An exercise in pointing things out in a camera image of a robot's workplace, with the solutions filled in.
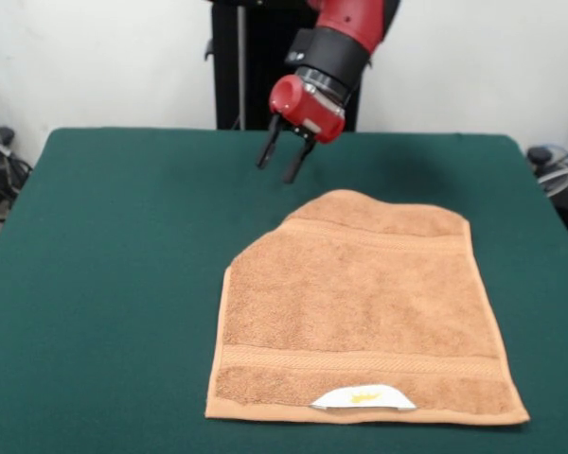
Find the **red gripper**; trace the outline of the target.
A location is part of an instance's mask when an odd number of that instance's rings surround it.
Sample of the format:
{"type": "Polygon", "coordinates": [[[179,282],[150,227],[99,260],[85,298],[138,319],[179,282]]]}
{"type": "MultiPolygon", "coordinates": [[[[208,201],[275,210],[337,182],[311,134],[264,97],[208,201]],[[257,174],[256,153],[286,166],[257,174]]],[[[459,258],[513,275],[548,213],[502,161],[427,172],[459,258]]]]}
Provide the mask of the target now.
{"type": "MultiPolygon", "coordinates": [[[[268,127],[266,142],[257,157],[259,169],[267,166],[275,152],[275,144],[281,133],[281,117],[293,127],[309,131],[322,144],[335,140],[346,123],[343,106],[297,75],[287,75],[274,85],[269,97],[269,107],[273,116],[268,127]]],[[[295,181],[314,147],[314,139],[304,141],[284,174],[284,183],[290,184],[295,181]]]]}

